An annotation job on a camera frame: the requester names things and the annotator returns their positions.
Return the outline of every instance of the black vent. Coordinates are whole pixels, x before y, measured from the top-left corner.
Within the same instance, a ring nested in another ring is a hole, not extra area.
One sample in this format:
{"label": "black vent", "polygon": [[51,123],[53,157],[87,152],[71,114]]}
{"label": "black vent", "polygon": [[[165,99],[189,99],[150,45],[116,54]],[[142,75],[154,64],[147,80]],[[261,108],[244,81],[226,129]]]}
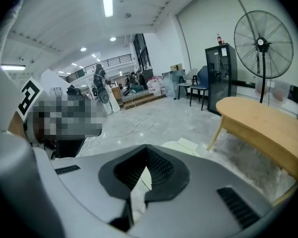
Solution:
{"label": "black vent", "polygon": [[78,169],[80,169],[79,166],[73,165],[73,166],[69,166],[69,167],[65,167],[65,168],[55,169],[55,172],[58,175],[61,175],[61,174],[69,173],[69,172],[72,172],[72,171],[75,171],[75,170],[78,170]]}
{"label": "black vent", "polygon": [[259,216],[232,188],[221,188],[217,192],[243,229],[259,220]]}
{"label": "black vent", "polygon": [[121,182],[123,182],[130,190],[133,190],[145,167],[146,152],[140,151],[119,163],[115,167],[114,173]]}
{"label": "black vent", "polygon": [[150,171],[152,186],[166,182],[174,173],[171,162],[149,149],[147,167]]}

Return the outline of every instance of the railing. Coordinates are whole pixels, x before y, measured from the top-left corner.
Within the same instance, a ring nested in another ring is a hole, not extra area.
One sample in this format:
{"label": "railing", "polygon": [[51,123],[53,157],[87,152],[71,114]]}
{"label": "railing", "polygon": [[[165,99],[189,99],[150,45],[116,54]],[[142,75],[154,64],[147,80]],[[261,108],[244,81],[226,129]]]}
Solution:
{"label": "railing", "polygon": [[64,76],[59,76],[61,79],[64,79],[66,82],[68,82],[68,78]]}
{"label": "railing", "polygon": [[132,61],[131,59],[131,54],[128,55],[124,55],[124,56],[120,56],[120,57],[116,57],[116,58],[111,58],[108,60],[104,60],[104,61],[100,61],[98,63],[94,63],[92,65],[89,65],[87,67],[85,67],[84,69],[80,69],[74,73],[72,73],[70,76],[66,77],[66,81],[68,83],[80,78],[80,77],[84,77],[87,74],[91,74],[94,73],[96,71],[96,65],[97,64],[101,64],[103,69],[110,67],[110,66],[115,66],[115,65],[119,65],[121,63],[126,63]]}

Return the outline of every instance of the standing fan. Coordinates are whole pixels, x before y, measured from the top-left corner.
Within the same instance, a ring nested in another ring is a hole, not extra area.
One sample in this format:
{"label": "standing fan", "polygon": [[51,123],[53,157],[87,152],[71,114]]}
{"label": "standing fan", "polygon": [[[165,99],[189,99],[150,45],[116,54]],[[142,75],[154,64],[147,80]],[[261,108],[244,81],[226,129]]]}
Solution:
{"label": "standing fan", "polygon": [[260,97],[262,103],[266,78],[283,75],[292,63],[294,49],[289,32],[274,15],[255,10],[246,13],[238,21],[234,42],[243,65],[263,78]]}

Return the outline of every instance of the blue chair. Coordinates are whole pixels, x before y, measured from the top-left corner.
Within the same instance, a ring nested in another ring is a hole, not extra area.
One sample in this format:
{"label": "blue chair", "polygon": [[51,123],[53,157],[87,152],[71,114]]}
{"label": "blue chair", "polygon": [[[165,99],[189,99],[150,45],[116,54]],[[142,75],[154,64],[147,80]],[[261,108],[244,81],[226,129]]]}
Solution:
{"label": "blue chair", "polygon": [[198,85],[193,85],[190,87],[190,89],[191,89],[190,106],[191,106],[193,90],[194,89],[198,90],[199,102],[200,102],[200,93],[202,90],[203,91],[202,106],[201,106],[201,110],[202,110],[203,104],[204,104],[205,91],[209,89],[209,77],[208,77],[208,67],[207,66],[203,66],[202,69],[200,69],[200,71],[198,72],[198,79],[199,79],[200,83]]}

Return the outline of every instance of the wooden table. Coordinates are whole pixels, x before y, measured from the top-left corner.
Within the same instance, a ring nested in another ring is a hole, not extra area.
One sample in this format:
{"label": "wooden table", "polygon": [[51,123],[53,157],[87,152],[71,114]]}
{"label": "wooden table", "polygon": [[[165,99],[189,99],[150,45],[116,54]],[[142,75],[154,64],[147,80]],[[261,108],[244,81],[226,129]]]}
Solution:
{"label": "wooden table", "polygon": [[245,140],[272,158],[298,180],[298,120],[259,102],[226,97],[217,102],[222,115],[220,125],[207,150],[213,146],[221,128]]}

